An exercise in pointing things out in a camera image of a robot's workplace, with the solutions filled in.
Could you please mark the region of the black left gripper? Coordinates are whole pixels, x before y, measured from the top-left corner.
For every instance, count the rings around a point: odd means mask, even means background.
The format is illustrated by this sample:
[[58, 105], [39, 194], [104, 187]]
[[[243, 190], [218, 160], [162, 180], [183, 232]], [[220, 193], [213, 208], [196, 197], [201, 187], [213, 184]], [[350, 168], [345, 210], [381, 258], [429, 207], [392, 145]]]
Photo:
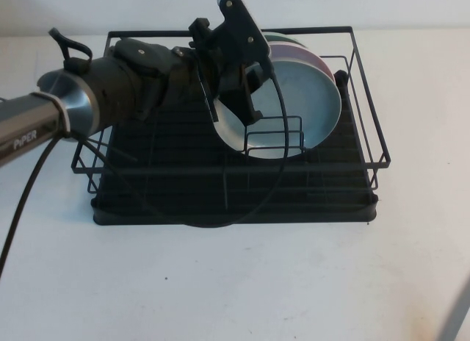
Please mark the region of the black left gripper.
[[218, 121], [214, 98], [227, 107], [244, 126], [256, 123], [261, 111], [255, 110], [251, 95], [265, 82], [260, 66], [229, 65], [219, 49], [172, 50], [172, 66], [163, 99], [203, 99], [212, 121]]

